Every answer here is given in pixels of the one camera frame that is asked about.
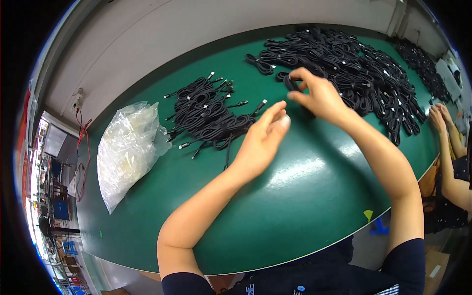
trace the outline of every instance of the polka dot clothing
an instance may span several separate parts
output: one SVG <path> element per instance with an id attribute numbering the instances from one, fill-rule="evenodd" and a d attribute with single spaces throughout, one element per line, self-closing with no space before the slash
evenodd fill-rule
<path id="1" fill-rule="evenodd" d="M 452 162 L 454 178 L 469 181 L 467 157 L 461 157 Z M 436 176 L 436 204 L 433 211 L 424 213 L 424 233 L 437 233 L 445 228 L 462 228 L 468 225 L 468 212 L 452 204 L 441 193 L 441 171 Z"/>

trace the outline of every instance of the hand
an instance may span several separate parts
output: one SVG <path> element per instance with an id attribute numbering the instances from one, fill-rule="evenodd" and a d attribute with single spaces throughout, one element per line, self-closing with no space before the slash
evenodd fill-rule
<path id="1" fill-rule="evenodd" d="M 280 142 L 290 128 L 286 106 L 285 101 L 277 102 L 249 128 L 235 160 L 228 168 L 244 182 L 262 174 L 274 159 Z"/>
<path id="2" fill-rule="evenodd" d="M 330 81 L 313 75 L 304 67 L 292 71 L 290 78 L 301 78 L 303 82 L 298 88 L 300 88 L 300 91 L 303 91 L 308 87 L 310 94 L 306 95 L 299 91 L 291 91 L 287 94 L 287 98 L 305 106 L 314 115 L 336 125 L 337 119 L 340 116 L 344 116 L 351 111 L 344 104 Z"/>
<path id="3" fill-rule="evenodd" d="M 444 121 L 447 123 L 447 124 L 454 124 L 454 121 L 452 120 L 451 118 L 451 114 L 449 114 L 449 110 L 446 108 L 446 106 L 442 103 L 436 103 L 436 108 L 438 108 L 439 112 L 441 113 Z"/>
<path id="4" fill-rule="evenodd" d="M 446 123 L 442 118 L 441 112 L 435 107 L 431 106 L 430 117 L 433 122 L 434 127 L 438 130 L 439 135 L 444 135 L 447 133 Z"/>

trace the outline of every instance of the green workbench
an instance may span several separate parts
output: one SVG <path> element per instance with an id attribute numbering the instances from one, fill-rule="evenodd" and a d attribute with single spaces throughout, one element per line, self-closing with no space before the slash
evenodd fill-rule
<path id="1" fill-rule="evenodd" d="M 128 104 L 159 101 L 160 122 L 173 113 L 175 98 L 163 95 L 214 71 L 215 77 L 234 80 L 236 92 L 228 104 L 248 100 L 232 109 L 251 113 L 267 99 L 267 106 L 286 98 L 287 90 L 275 75 L 263 76 L 244 62 L 246 53 L 258 54 L 266 40 L 250 42 L 217 52 L 174 71 L 127 99 L 117 99 L 89 130 L 92 159 L 84 195 L 77 204 L 84 250 L 102 259 L 134 269 L 159 272 L 156 241 L 166 218 L 185 200 L 218 175 L 225 165 L 226 151 L 207 148 L 192 160 L 198 143 L 179 150 L 190 139 L 181 135 L 160 157 L 152 170 L 138 181 L 109 215 L 97 179 L 97 146 L 113 114 Z M 383 50 L 405 69 L 405 62 L 387 42 L 360 37 L 360 41 Z M 277 66 L 275 72 L 287 70 Z M 407 74 L 415 86 L 420 106 L 429 108 L 431 95 L 414 71 Z M 452 115 L 457 110 L 450 108 Z M 260 269 L 294 260 L 325 248 L 368 224 L 390 208 L 390 202 L 354 141 L 339 128 L 321 119 L 310 120 L 299 105 L 287 102 L 292 125 L 269 168 L 243 187 L 218 216 L 194 249 L 198 265 L 206 275 Z M 384 127 L 374 114 L 365 119 L 381 132 Z M 232 160 L 244 137 L 231 145 Z M 419 179 L 439 152 L 437 132 L 430 124 L 418 136 L 407 137 L 402 129 L 400 150 Z M 79 161 L 88 160 L 85 141 Z"/>

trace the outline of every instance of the wall socket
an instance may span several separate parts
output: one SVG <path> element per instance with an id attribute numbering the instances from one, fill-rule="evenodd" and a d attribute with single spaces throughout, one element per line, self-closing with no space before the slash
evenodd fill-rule
<path id="1" fill-rule="evenodd" d="M 72 96 L 72 98 L 73 100 L 72 105 L 70 106 L 70 111 L 73 113 L 77 113 L 77 109 L 81 109 L 82 104 L 84 102 L 84 91 L 82 90 L 82 88 L 79 88 L 79 90 L 77 90 L 77 93 Z"/>

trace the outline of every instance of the logo on shirt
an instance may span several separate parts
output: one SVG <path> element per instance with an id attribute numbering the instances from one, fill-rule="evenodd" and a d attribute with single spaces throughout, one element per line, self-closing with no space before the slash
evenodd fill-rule
<path id="1" fill-rule="evenodd" d="M 249 284 L 249 287 L 246 287 L 247 295 L 254 295 L 254 284 Z"/>

